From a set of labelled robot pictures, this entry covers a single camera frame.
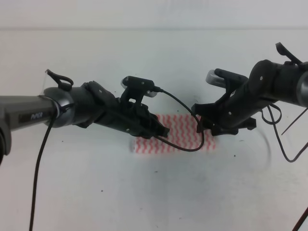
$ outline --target black bracket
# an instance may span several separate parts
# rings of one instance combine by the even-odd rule
[[[216,69],[215,75],[225,80],[226,93],[215,103],[194,104],[192,107],[192,111],[201,116],[203,129],[210,129],[213,136],[218,136],[224,134],[236,135],[241,128],[247,128],[248,130],[256,128],[257,123],[254,118],[248,118],[234,128],[224,128],[219,124],[220,108],[223,107],[227,99],[234,94],[234,91],[248,81],[248,78],[221,69]]]
[[[158,120],[158,117],[149,112],[149,107],[142,102],[144,96],[154,97],[157,93],[154,91],[156,86],[153,81],[127,76],[122,80],[122,86],[125,88],[121,95],[120,104],[121,108],[126,109],[126,113],[134,115],[140,121],[140,124],[154,132],[154,135],[167,137],[170,129],[164,127]],[[148,139],[152,136],[142,134],[142,137]]]

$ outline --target cable clip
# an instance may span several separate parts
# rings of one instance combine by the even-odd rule
[[[70,78],[55,74],[49,69],[47,69],[45,73],[49,75],[58,84],[59,89],[62,89],[65,91],[70,91],[72,89],[74,82]]]

